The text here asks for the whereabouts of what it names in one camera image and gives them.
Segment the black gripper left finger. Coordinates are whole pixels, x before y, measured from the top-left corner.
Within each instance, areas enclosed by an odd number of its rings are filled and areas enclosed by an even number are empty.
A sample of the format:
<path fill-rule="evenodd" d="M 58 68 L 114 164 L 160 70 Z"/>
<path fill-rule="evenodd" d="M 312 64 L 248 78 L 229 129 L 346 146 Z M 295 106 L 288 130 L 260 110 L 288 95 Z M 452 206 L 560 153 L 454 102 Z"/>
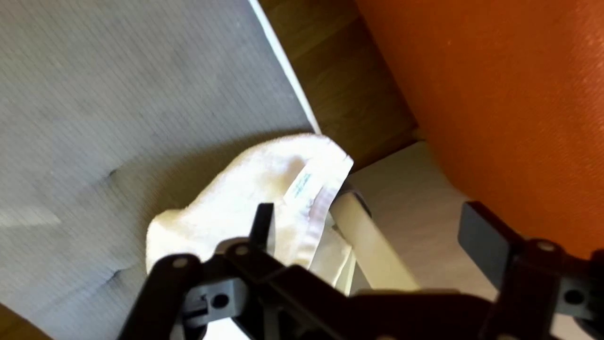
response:
<path fill-rule="evenodd" d="M 273 212 L 275 206 L 271 202 L 261 202 L 256 206 L 248 242 L 256 248 L 269 248 L 273 240 Z"/>

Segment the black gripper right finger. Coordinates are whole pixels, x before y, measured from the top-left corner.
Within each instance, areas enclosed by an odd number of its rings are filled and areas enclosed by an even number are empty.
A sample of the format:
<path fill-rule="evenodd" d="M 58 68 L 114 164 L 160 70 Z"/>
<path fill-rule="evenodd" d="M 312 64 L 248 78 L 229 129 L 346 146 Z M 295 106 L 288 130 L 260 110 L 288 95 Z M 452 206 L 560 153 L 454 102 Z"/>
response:
<path fill-rule="evenodd" d="M 499 289 L 513 255 L 524 240 L 479 202 L 463 202 L 456 236 L 480 274 Z"/>

